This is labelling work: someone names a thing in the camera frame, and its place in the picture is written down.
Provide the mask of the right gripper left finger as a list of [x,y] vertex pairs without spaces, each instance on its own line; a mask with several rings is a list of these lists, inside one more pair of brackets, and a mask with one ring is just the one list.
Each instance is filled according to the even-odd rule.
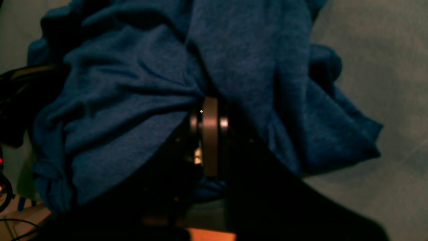
[[184,219],[209,177],[209,98],[142,167],[108,192],[50,220],[35,241],[191,241]]

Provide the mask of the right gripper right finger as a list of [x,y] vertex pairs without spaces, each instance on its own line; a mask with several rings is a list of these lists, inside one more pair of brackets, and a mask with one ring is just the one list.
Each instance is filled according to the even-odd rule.
[[388,241],[381,225],[291,173],[237,110],[211,98],[211,177],[229,185],[238,241]]

